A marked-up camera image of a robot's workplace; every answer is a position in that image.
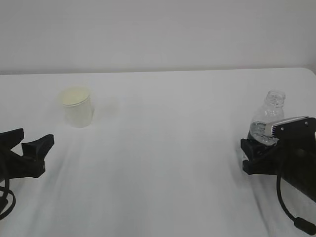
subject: bottle neck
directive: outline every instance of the bottle neck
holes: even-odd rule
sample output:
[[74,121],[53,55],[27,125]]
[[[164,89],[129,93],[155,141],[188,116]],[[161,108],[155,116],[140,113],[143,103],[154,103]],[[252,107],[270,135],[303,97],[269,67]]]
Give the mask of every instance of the bottle neck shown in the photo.
[[282,91],[271,90],[267,94],[265,104],[275,108],[282,108],[284,105],[285,94]]

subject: white table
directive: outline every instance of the white table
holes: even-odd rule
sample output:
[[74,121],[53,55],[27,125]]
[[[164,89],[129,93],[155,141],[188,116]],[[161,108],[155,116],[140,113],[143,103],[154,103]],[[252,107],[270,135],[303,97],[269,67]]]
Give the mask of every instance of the white table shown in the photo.
[[[0,131],[52,133],[40,178],[16,179],[1,237],[297,237],[275,177],[241,170],[239,140],[270,89],[287,117],[316,115],[316,77],[302,68],[0,76]],[[65,124],[58,93],[86,85],[83,129]],[[316,204],[282,182],[288,208]]]

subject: clear plastic bottle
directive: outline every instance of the clear plastic bottle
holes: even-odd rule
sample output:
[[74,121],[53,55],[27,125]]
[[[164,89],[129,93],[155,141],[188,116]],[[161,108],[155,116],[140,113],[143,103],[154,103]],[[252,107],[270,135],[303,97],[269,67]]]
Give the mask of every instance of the clear plastic bottle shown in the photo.
[[267,146],[277,143],[277,138],[265,136],[264,131],[267,123],[284,119],[284,100],[284,92],[278,90],[269,91],[264,104],[252,118],[248,139],[254,139]]

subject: white wall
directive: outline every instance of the white wall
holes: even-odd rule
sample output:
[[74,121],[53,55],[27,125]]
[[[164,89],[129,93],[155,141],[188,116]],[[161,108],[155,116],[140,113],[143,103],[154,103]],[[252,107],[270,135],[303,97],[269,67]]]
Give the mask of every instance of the white wall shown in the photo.
[[305,66],[316,0],[1,0],[0,72]]

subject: paper cup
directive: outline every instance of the paper cup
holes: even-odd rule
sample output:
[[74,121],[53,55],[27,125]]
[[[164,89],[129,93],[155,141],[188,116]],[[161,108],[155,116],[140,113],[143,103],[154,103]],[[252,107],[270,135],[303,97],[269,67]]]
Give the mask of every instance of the paper cup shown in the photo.
[[60,94],[66,119],[73,127],[86,127],[92,121],[90,91],[86,87],[70,87]]

